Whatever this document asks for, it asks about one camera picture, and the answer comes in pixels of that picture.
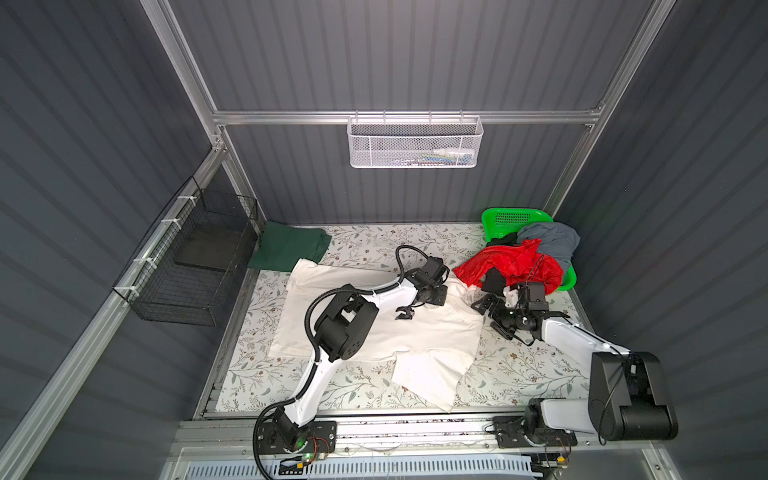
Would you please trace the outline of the white printed t shirt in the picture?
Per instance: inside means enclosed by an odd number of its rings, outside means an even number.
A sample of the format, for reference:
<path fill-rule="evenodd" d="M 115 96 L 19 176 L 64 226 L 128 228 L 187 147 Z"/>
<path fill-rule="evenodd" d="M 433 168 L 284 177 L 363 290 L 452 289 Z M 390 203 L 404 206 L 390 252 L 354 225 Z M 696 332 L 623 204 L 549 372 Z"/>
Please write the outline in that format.
<path fill-rule="evenodd" d="M 318 265 L 301 259 L 287 282 L 287 297 L 268 357 L 307 360 L 312 348 L 303 328 L 307 307 L 321 293 L 350 283 L 369 288 L 389 284 L 394 276 L 382 271 Z M 515 372 L 517 350 L 506 347 L 470 304 L 482 292 L 455 276 L 447 280 L 448 295 L 442 306 L 425 305 L 410 320 L 393 311 L 377 315 L 361 349 L 339 368 L 324 393 L 324 408 L 352 409 L 362 394 L 371 408 L 399 404 L 392 388 L 404 388 L 404 405 L 425 404 L 449 411 L 458 406 L 518 405 L 523 402 L 523 376 Z M 353 394 L 341 385 L 349 379 L 360 387 Z"/>

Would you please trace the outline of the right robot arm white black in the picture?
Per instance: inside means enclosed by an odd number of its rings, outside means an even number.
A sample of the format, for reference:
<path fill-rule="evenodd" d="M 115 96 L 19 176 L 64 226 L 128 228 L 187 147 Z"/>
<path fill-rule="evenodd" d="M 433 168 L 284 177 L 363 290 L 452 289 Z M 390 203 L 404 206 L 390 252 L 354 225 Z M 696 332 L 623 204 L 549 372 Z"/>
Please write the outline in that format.
<path fill-rule="evenodd" d="M 556 434 L 595 434 L 608 441 L 673 440 L 679 422 L 659 358 L 605 340 L 553 311 L 543 297 L 522 289 L 515 302 L 486 293 L 471 308 L 490 320 L 496 333 L 517 340 L 530 334 L 589 370 L 585 400 L 536 398 L 526 407 L 521 434 L 539 447 Z"/>

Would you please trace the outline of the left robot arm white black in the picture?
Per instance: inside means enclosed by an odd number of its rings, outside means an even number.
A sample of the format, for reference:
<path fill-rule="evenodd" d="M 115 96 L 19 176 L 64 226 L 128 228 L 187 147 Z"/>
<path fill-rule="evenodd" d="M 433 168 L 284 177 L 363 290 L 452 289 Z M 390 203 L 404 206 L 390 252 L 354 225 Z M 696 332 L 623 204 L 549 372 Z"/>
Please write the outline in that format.
<path fill-rule="evenodd" d="M 398 320 L 409 320 L 419 306 L 442 306 L 447 278 L 446 266 L 414 268 L 389 284 L 373 289 L 345 284 L 310 303 L 304 330 L 312 357 L 296 391 L 278 403 L 271 417 L 279 438 L 290 450 L 303 448 L 336 368 L 361 349 L 377 316 L 394 312 Z"/>

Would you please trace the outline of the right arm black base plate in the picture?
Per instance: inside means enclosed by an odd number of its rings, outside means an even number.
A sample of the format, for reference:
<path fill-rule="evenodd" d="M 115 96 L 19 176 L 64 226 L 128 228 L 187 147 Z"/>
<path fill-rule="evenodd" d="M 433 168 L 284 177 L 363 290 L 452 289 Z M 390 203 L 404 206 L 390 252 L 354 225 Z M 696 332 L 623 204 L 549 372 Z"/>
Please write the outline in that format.
<path fill-rule="evenodd" d="M 495 438 L 499 448 L 563 447 L 568 450 L 578 444 L 573 432 L 528 423 L 520 415 L 494 416 L 485 431 Z"/>

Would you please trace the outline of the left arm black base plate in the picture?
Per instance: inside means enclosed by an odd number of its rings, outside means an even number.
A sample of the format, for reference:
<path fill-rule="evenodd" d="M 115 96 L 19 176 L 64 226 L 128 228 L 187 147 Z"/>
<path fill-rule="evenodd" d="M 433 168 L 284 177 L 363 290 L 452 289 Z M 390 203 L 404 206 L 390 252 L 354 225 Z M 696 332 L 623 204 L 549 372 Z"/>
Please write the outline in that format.
<path fill-rule="evenodd" d="M 337 423 L 311 421 L 295 427 L 290 421 L 265 420 L 254 433 L 260 455 L 333 453 L 336 450 Z"/>

